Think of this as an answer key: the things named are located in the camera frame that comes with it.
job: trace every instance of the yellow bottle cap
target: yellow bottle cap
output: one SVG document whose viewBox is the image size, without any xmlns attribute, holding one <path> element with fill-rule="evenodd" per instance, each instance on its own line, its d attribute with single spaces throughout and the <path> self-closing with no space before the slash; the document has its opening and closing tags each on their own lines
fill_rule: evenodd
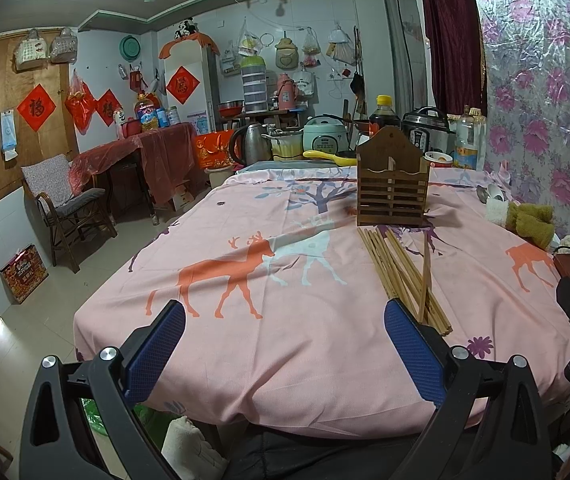
<svg viewBox="0 0 570 480">
<path fill-rule="evenodd" d="M 393 102 L 391 95 L 379 95 L 376 99 L 376 104 L 379 106 L 392 106 Z"/>
</svg>

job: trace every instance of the rice cooker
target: rice cooker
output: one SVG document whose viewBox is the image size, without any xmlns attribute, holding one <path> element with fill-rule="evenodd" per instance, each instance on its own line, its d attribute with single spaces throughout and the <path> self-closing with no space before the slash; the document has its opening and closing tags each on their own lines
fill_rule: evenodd
<svg viewBox="0 0 570 480">
<path fill-rule="evenodd" d="M 454 151 L 455 136 L 450 135 L 447 115 L 433 106 L 407 112 L 402 118 L 402 130 L 423 153 Z"/>
<path fill-rule="evenodd" d="M 338 119 L 312 117 L 303 128 L 303 149 L 336 155 L 350 148 L 347 130 Z"/>
</svg>

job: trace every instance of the soy sauce bottle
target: soy sauce bottle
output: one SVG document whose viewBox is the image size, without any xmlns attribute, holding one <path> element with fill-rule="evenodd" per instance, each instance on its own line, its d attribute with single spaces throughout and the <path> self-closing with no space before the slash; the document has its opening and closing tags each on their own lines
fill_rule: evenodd
<svg viewBox="0 0 570 480">
<path fill-rule="evenodd" d="M 369 117 L 369 137 L 375 136 L 380 128 L 385 126 L 401 127 L 400 117 L 394 112 L 392 97 L 389 95 L 379 95 L 376 99 L 378 108 Z"/>
</svg>

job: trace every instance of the chinese character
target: chinese character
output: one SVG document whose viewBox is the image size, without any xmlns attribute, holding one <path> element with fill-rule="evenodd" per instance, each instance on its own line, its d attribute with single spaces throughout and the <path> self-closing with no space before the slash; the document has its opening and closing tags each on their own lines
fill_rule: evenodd
<svg viewBox="0 0 570 480">
<path fill-rule="evenodd" d="M 189 91 L 186 77 L 179 77 L 178 81 L 176 82 L 176 86 L 178 87 L 178 92 L 181 94 L 185 94 Z"/>
<path fill-rule="evenodd" d="M 112 117 L 114 115 L 114 103 L 112 103 L 111 101 L 107 101 L 102 106 L 102 114 L 105 117 Z"/>
<path fill-rule="evenodd" d="M 43 113 L 45 113 L 45 107 L 43 106 L 42 101 L 40 98 L 31 100 L 30 103 L 30 114 L 32 117 L 40 117 Z"/>
</svg>

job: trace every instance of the orange deer print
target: orange deer print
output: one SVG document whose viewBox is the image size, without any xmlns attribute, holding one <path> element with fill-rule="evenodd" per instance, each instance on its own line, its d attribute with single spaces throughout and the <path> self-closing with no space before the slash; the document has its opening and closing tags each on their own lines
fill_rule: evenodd
<svg viewBox="0 0 570 480">
<path fill-rule="evenodd" d="M 228 240 L 229 245 L 233 249 L 238 248 L 236 246 L 236 240 L 238 240 L 238 238 Z M 187 306 L 187 312 L 193 317 L 199 317 L 200 314 L 190 305 L 190 285 L 192 283 L 202 282 L 203 280 L 209 280 L 210 278 L 229 276 L 227 289 L 221 296 L 220 303 L 214 315 L 217 318 L 223 319 L 223 314 L 221 313 L 223 303 L 225 303 L 225 300 L 232 291 L 238 287 L 241 289 L 242 296 L 249 305 L 250 312 L 256 319 L 262 319 L 262 316 L 256 312 L 254 304 L 252 303 L 252 297 L 250 296 L 249 287 L 247 286 L 247 276 L 262 264 L 263 256 L 274 256 L 274 253 L 271 250 L 270 242 L 262 237 L 260 231 L 247 241 L 247 245 L 249 245 L 249 247 L 247 248 L 247 256 L 244 260 L 203 260 L 197 264 L 185 267 L 178 272 L 178 283 L 176 284 L 178 286 L 178 294 L 184 300 L 184 304 Z M 148 316 L 152 315 L 152 301 L 154 300 L 156 292 L 157 290 L 153 290 L 147 300 L 145 314 Z"/>
<path fill-rule="evenodd" d="M 520 274 L 518 273 L 518 271 L 523 265 L 526 265 L 527 269 L 529 269 L 529 272 L 535 275 L 540 281 L 553 287 L 551 283 L 549 283 L 547 280 L 544 280 L 543 278 L 541 278 L 539 275 L 536 274 L 536 271 L 534 270 L 533 266 L 534 262 L 543 262 L 547 267 L 549 267 L 549 269 L 552 272 L 554 272 L 554 263 L 552 262 L 552 259 L 545 251 L 539 249 L 535 245 L 525 242 L 522 245 L 518 245 L 507 249 L 505 251 L 505 254 L 507 254 L 507 256 L 509 256 L 512 260 L 514 260 L 514 266 L 511 267 L 511 269 L 516 274 L 518 282 L 520 283 L 520 287 L 525 292 L 529 292 L 529 289 L 523 284 L 523 281 L 520 279 Z"/>
</svg>

